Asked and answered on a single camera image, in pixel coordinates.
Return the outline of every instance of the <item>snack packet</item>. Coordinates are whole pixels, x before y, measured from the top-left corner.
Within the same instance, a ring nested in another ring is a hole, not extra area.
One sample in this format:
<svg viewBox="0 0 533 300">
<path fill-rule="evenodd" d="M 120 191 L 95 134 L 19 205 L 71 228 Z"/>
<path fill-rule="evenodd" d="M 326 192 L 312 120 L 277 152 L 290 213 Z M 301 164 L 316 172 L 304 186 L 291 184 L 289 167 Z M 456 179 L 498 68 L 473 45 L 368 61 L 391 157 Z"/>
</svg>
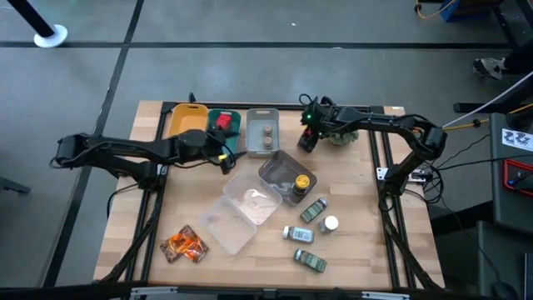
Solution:
<svg viewBox="0 0 533 300">
<path fill-rule="evenodd" d="M 169 263 L 173 263 L 181 255 L 185 255 L 194 263 L 198 263 L 209 250 L 209 247 L 194 233 L 189 225 L 185 225 L 178 234 L 167 239 L 161 244 L 160 248 Z"/>
</svg>

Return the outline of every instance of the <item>gray floor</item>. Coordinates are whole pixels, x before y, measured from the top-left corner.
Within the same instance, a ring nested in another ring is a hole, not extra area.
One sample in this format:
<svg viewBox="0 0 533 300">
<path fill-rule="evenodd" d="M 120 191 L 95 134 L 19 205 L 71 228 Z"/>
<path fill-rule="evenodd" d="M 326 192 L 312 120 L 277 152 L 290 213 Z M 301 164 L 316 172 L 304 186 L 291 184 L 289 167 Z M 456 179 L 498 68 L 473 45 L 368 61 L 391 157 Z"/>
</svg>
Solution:
<svg viewBox="0 0 533 300">
<path fill-rule="evenodd" d="M 71 42 L 122 42 L 136 1 L 32 1 L 65 25 Z M 420 20 L 411 0 L 146 0 L 133 42 L 504 43 L 494 16 L 474 22 Z M 428 13 L 438 6 L 424 5 Z M 502 5 L 523 43 L 533 36 L 511 0 Z M 0 0 L 0 42 L 32 41 L 32 29 Z M 56 141 L 91 133 L 119 48 L 0 48 L 0 176 L 32 187 L 0 193 L 0 287 L 38 286 L 79 170 L 47 167 Z M 455 102 L 483 103 L 501 82 L 471 74 L 474 58 L 506 51 L 312 48 L 132 48 L 104 134 L 126 138 L 140 100 L 296 103 L 327 95 L 338 103 L 403 106 L 437 124 L 458 115 Z M 487 134 L 452 132 L 444 158 Z M 454 162 L 488 157 L 488 139 Z M 491 198 L 489 166 L 444 173 L 452 209 Z M 89 283 L 116 180 L 92 170 L 58 284 Z"/>
</svg>

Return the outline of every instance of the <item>red object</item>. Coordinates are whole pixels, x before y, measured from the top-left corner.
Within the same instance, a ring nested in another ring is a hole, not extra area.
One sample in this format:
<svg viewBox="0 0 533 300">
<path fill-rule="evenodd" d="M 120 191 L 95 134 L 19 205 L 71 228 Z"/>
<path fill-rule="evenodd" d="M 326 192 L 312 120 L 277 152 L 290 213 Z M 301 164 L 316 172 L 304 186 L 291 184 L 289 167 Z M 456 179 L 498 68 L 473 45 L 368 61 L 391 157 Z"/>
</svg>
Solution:
<svg viewBox="0 0 533 300">
<path fill-rule="evenodd" d="M 513 191 L 517 191 L 519 193 L 524 193 L 526 195 L 533 196 L 533 192 L 527 191 L 527 190 L 519 190 L 516 189 L 515 186 L 512 186 L 509 184 L 509 180 L 516 178 L 516 175 L 511 174 L 511 178 L 509 176 L 509 167 L 513 168 L 519 168 L 520 170 L 524 172 L 533 172 L 533 166 L 530 164 L 524 163 L 524 162 L 518 162 L 516 160 L 512 159 L 506 159 L 503 162 L 503 184 L 506 186 L 506 188 L 509 188 Z"/>
<path fill-rule="evenodd" d="M 218 116 L 217 127 L 223 130 L 229 130 L 231 124 L 232 124 L 231 115 L 221 114 L 220 116 Z"/>
</svg>

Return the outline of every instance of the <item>bottle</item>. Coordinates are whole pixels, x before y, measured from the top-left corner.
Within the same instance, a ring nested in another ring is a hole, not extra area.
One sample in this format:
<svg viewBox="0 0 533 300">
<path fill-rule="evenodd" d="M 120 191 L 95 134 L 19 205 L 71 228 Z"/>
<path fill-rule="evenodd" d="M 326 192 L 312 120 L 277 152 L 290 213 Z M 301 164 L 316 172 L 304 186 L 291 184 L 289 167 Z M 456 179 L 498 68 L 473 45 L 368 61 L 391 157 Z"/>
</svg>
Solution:
<svg viewBox="0 0 533 300">
<path fill-rule="evenodd" d="M 293 241 L 313 243 L 315 232 L 311 229 L 298 228 L 293 226 L 285 226 L 283 228 L 283 238 L 291 239 Z"/>
<path fill-rule="evenodd" d="M 327 200 L 323 197 L 319 197 L 310 207 L 303 211 L 300 215 L 300 219 L 308 224 L 312 221 L 319 213 L 322 213 L 324 209 L 327 208 Z"/>
<path fill-rule="evenodd" d="M 292 191 L 297 196 L 303 196 L 306 193 L 307 188 L 309 187 L 309 183 L 310 180 L 307 175 L 299 175 L 294 182 Z"/>
<path fill-rule="evenodd" d="M 327 262 L 322 258 L 301 250 L 300 248 L 294 252 L 294 260 L 320 273 L 324 272 L 327 265 Z"/>
<path fill-rule="evenodd" d="M 322 221 L 318 223 L 318 228 L 321 233 L 331 233 L 339 227 L 339 220 L 336 217 L 329 216 L 324 217 Z"/>
</svg>

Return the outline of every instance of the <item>wooden tabletop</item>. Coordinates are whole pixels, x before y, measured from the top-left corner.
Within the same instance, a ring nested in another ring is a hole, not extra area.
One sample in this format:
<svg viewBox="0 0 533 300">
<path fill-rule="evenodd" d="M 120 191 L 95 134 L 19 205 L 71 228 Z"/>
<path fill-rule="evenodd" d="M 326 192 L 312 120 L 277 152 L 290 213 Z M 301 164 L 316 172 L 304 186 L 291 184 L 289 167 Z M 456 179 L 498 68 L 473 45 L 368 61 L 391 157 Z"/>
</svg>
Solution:
<svg viewBox="0 0 533 300">
<path fill-rule="evenodd" d="M 154 139 L 161 105 L 162 102 L 140 102 L 131 139 Z M 385 107 L 385 111 L 396 115 L 404 113 L 402 107 Z M 237 149 L 242 150 L 245 148 L 246 111 L 239 113 L 243 125 Z M 280 111 L 281 149 L 314 172 L 318 183 L 296 207 L 281 205 L 258 226 L 256 236 L 236 255 L 228 254 L 200 225 L 199 219 L 222 195 L 222 187 L 227 181 L 242 169 L 257 170 L 265 159 L 242 157 L 226 176 L 222 175 L 220 168 L 210 164 L 187 170 L 171 167 L 152 257 L 151 285 L 376 290 L 391 287 L 368 132 L 361 130 L 359 139 L 345 147 L 320 141 L 312 153 L 306 153 L 296 145 L 301 134 L 300 116 L 301 112 Z M 376 136 L 381 165 L 385 166 L 381 135 Z M 398 135 L 390 134 L 390 140 L 394 161 L 400 162 L 411 150 Z M 132 183 L 134 181 L 129 177 L 121 178 L 117 188 Z M 410 183 L 408 188 L 422 193 L 421 187 L 415 184 Z M 138 189 L 115 197 L 94 273 L 95 279 L 107 275 L 131 245 L 141 197 L 142 191 Z M 319 217 L 305 225 L 299 215 L 319 197 L 327 198 L 330 205 Z M 433 280 L 444 287 L 426 204 L 409 193 L 401 196 L 401 204 L 412 252 Z M 316 224 L 329 215 L 339 219 L 339 228 L 331 234 L 322 235 Z M 159 245 L 186 224 L 205 241 L 210 250 L 199 263 L 181 257 L 169 264 Z M 282 230 L 286 225 L 314 229 L 315 242 L 306 245 L 284 240 Z M 294 262 L 292 256 L 298 247 L 327 260 L 326 271 L 313 272 Z M 144 251 L 143 247 L 137 256 L 135 279 L 140 277 Z M 396 259 L 401 283 L 406 286 L 403 262 L 397 249 Z"/>
</svg>

